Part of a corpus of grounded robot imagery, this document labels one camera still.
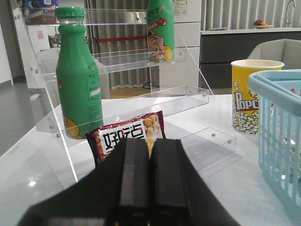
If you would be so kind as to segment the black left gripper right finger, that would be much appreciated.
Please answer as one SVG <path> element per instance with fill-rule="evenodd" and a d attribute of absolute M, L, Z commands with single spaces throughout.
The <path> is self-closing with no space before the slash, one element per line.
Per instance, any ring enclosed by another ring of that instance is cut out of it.
<path fill-rule="evenodd" d="M 190 162 L 180 140 L 157 139 L 150 159 L 152 226 L 237 226 Z"/>

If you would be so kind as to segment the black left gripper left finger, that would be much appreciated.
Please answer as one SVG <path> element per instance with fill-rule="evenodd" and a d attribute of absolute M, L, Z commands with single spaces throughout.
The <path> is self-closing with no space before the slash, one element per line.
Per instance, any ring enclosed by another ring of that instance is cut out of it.
<path fill-rule="evenodd" d="M 93 171 L 68 189 L 31 206 L 20 226 L 146 226 L 149 151 L 123 138 Z"/>

